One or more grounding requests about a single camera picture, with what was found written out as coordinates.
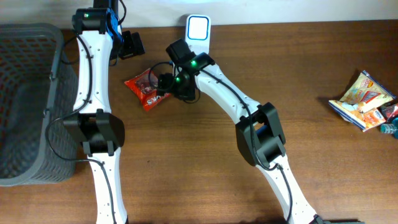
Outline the red snack bag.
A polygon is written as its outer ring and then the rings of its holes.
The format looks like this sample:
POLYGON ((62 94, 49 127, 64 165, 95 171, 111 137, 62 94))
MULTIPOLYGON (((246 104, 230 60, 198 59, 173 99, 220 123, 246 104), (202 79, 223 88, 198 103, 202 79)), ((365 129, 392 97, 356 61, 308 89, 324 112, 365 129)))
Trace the red snack bag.
POLYGON ((144 110, 149 111, 170 96, 170 93, 166 93, 164 96, 157 94, 157 90, 150 85, 156 81, 157 77, 154 72, 151 72, 149 81, 149 69, 147 69, 140 75, 125 81, 124 84, 138 97, 144 110))

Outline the yellow wet wipes pack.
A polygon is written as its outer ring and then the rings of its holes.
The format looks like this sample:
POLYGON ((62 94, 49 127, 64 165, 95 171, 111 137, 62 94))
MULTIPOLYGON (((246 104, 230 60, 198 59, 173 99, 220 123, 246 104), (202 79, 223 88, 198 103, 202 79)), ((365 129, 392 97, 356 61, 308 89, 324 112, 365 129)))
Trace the yellow wet wipes pack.
POLYGON ((328 104, 345 121, 363 131, 365 123, 363 113, 396 99, 388 89, 363 70, 339 100, 329 100, 328 104))

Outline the orange tissue pack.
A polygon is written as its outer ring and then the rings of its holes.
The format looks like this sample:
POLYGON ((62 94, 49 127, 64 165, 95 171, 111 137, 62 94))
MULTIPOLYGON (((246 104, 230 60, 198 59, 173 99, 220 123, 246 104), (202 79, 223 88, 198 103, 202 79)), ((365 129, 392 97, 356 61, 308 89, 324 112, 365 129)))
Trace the orange tissue pack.
POLYGON ((365 128, 363 129, 363 132, 365 132, 369 129, 384 124, 386 122, 386 119, 377 108, 373 108, 363 113, 363 121, 365 123, 365 128))

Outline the black red snack packet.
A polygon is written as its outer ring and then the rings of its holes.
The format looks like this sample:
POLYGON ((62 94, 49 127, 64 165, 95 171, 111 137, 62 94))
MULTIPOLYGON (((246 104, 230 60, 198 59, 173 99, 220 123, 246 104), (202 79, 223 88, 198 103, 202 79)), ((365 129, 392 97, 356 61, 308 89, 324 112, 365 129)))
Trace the black red snack packet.
POLYGON ((391 121, 397 116, 397 103, 381 106, 381 112, 386 121, 391 121))

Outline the teal mouthwash bottle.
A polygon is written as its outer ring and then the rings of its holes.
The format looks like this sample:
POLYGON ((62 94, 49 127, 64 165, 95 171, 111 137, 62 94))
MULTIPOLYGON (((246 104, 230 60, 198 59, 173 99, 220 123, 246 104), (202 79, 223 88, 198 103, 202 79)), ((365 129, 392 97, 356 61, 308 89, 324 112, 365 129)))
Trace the teal mouthwash bottle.
POLYGON ((391 123, 382 124, 381 125, 381 133, 391 134, 397 139, 398 138, 398 136, 397 136, 397 118, 393 119, 391 121, 391 123))

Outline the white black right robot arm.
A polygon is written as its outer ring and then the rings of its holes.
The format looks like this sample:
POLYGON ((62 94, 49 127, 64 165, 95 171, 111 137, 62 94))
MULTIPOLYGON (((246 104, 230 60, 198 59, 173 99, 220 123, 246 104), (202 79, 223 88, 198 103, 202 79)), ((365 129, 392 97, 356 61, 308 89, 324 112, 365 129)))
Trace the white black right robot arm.
POLYGON ((184 40, 176 40, 166 52, 174 70, 159 76, 158 94, 170 93, 179 100, 193 101, 199 91, 212 98, 232 119, 239 152, 266 178, 280 203, 285 221, 322 223, 292 173, 276 108, 271 103, 261 105, 248 97, 207 53, 196 54, 184 40))

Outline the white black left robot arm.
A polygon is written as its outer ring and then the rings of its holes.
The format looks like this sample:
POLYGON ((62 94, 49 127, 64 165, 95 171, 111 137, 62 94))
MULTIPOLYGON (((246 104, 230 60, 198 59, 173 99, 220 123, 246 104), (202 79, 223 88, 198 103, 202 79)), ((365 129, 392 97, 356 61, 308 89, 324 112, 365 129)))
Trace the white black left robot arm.
POLYGON ((123 30, 126 16, 120 7, 125 7, 120 0, 94 1, 72 17, 79 50, 78 92, 72 113, 62 122, 91 167, 97 223, 128 222, 119 173, 125 128, 111 111, 109 68, 145 50, 137 32, 123 30))

